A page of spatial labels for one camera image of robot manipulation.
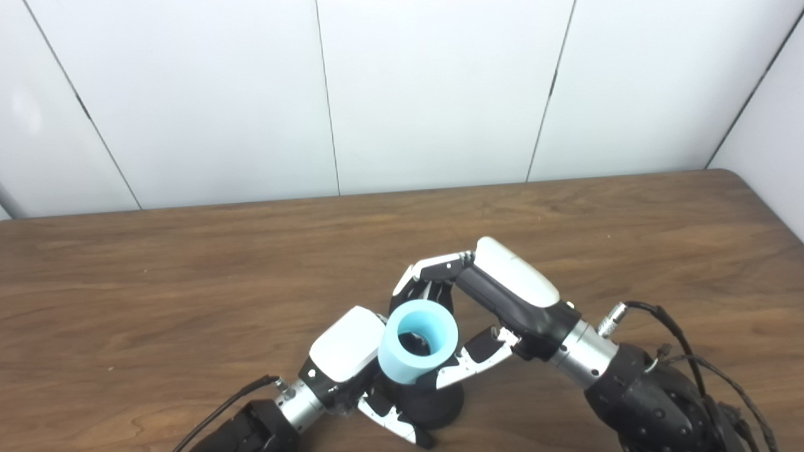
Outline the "white and black right hand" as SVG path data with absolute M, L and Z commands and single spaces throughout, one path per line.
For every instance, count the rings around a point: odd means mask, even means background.
M 457 349 L 445 363 L 417 377 L 419 389 L 442 389 L 517 355 L 529 361 L 563 358 L 566 339 L 580 313 L 531 264 L 499 241 L 482 237 L 473 251 L 431 257 L 411 264 L 394 287 L 390 310 L 414 299 L 453 309 L 452 289 L 494 315 L 490 326 Z

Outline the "white and black left hand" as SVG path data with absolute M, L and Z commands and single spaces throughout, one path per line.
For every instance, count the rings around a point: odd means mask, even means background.
M 378 351 L 385 327 L 382 316 L 354 306 L 313 341 L 292 385 L 294 396 L 285 397 L 282 409 L 296 431 L 309 429 L 324 414 L 358 410 L 409 443 L 433 449 L 430 433 L 380 389 Z

